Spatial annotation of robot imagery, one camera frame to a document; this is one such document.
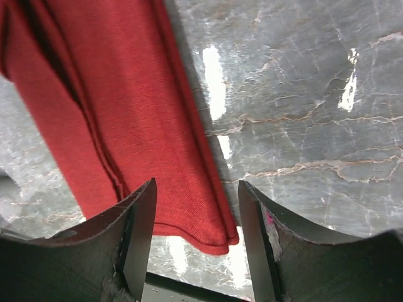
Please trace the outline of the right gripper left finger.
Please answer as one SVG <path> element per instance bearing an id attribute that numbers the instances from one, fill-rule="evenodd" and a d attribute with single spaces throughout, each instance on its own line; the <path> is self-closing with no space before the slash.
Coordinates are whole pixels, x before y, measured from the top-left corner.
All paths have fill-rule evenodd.
<path id="1" fill-rule="evenodd" d="M 102 213 L 50 238 L 1 230 L 2 301 L 140 301 L 156 216 L 145 182 Z"/>

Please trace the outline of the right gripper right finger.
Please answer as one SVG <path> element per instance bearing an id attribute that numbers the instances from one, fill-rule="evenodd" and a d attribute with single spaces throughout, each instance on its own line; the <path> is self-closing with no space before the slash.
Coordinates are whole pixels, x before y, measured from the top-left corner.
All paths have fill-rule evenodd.
<path id="1" fill-rule="evenodd" d="M 256 301 L 401 301 L 402 230 L 368 238 L 290 211 L 249 182 L 239 210 Z"/>

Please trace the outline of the dark red cloth napkin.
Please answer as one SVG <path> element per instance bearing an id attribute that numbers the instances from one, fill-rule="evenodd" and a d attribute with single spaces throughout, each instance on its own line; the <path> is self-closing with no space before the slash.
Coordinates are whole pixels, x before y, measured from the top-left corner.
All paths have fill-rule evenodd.
<path id="1" fill-rule="evenodd" d="M 154 178 L 155 235 L 239 242 L 162 1 L 2 1 L 1 73 L 86 218 Z"/>

